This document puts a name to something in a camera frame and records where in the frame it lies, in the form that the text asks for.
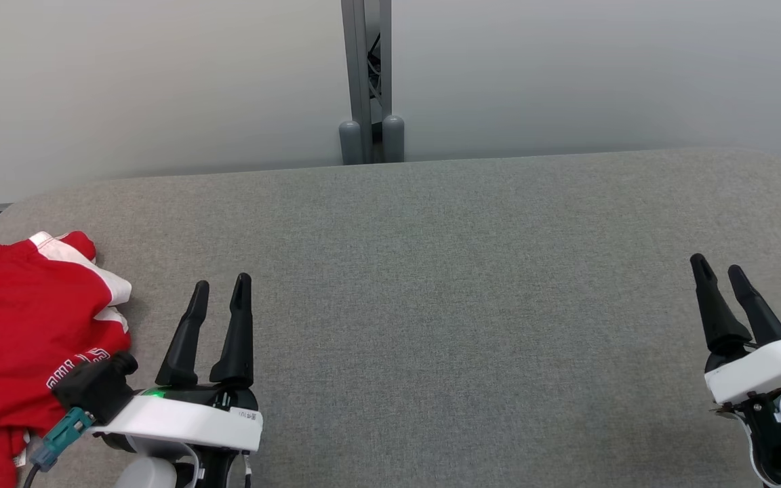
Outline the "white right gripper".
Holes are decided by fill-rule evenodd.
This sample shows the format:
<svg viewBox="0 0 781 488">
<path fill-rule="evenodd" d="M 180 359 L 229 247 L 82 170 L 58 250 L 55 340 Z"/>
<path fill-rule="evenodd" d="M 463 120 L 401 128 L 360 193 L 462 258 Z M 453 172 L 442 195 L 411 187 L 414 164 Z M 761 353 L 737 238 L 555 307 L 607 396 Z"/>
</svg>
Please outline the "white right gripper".
<svg viewBox="0 0 781 488">
<path fill-rule="evenodd" d="M 692 254 L 690 264 L 707 349 L 742 350 L 751 341 L 750 331 L 729 309 L 706 257 Z M 757 478 L 765 488 L 781 488 L 781 321 L 739 265 L 729 266 L 728 275 L 755 344 L 762 347 L 704 374 L 704 380 L 719 406 L 714 413 L 737 420 L 746 433 Z"/>
</svg>

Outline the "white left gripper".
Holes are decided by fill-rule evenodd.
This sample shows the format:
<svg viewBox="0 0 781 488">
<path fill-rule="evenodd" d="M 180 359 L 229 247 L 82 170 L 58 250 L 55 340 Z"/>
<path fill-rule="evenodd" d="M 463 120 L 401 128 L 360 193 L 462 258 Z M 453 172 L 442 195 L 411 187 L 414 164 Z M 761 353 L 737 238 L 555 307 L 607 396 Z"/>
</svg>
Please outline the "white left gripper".
<svg viewBox="0 0 781 488">
<path fill-rule="evenodd" d="M 199 331 L 207 317 L 209 284 L 198 281 L 160 370 L 158 386 L 192 387 Z M 254 385 L 252 278 L 239 274 L 230 321 L 210 381 Z M 258 451 L 264 419 L 248 390 L 162 387 L 139 391 L 111 423 L 90 428 L 109 447 L 136 457 L 113 488 L 252 488 L 249 457 Z"/>
</svg>

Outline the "red jersey with white sleeves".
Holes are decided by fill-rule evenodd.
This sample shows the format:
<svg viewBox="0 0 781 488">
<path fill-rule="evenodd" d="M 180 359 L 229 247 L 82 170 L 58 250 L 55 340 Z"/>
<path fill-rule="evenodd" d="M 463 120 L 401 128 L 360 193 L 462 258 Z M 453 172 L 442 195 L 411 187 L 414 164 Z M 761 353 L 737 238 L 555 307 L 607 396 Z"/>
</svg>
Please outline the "red jersey with white sleeves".
<svg viewBox="0 0 781 488">
<path fill-rule="evenodd" d="M 25 335 L 0 339 L 0 488 L 14 488 L 12 460 L 24 451 L 27 430 L 49 432 L 64 411 L 52 394 L 70 370 L 130 347 L 120 327 L 73 337 Z"/>
</svg>

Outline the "grey metal stand post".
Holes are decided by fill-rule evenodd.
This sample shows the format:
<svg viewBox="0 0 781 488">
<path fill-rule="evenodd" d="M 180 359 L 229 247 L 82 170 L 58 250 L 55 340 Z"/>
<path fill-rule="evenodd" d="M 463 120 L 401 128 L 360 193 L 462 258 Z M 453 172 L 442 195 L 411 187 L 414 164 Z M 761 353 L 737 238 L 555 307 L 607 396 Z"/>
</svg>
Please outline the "grey metal stand post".
<svg viewBox="0 0 781 488">
<path fill-rule="evenodd" d="M 383 163 L 404 161 L 404 121 L 393 108 L 393 0 L 339 0 L 351 117 L 338 127 L 344 165 L 374 163 L 372 99 L 381 108 Z"/>
</svg>

